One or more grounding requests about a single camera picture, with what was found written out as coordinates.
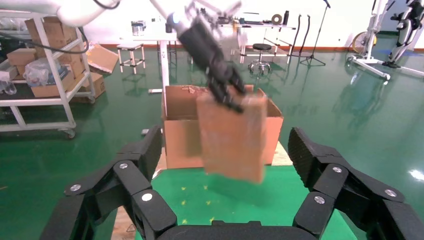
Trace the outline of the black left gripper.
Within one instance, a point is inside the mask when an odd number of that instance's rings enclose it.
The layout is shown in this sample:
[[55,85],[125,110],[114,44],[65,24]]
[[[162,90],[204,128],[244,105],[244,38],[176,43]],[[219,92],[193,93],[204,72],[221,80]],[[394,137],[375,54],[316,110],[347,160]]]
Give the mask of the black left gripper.
[[234,64],[225,59],[224,52],[205,18],[183,18],[177,21],[177,38],[202,70],[207,87],[215,101],[236,113],[244,109],[228,90],[231,83],[241,95],[247,93],[245,83]]

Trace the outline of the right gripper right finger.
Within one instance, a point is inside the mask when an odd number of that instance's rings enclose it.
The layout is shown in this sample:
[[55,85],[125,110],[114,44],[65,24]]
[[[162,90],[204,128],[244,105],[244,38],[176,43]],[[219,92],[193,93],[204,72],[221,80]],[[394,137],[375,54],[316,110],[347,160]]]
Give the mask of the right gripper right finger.
[[335,210],[344,213],[369,240],[421,240],[424,224],[404,195],[352,167],[333,147],[291,129],[288,156],[309,190],[293,226],[320,239]]

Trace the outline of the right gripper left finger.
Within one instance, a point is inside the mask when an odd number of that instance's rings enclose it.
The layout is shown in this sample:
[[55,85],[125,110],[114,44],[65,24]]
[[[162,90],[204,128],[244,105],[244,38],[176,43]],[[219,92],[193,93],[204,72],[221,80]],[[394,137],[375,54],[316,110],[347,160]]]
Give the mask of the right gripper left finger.
[[107,165],[69,184],[40,238],[92,240],[96,227],[119,207],[145,240],[157,240],[175,227],[175,213],[151,184],[162,140],[155,125],[142,140],[124,145]]

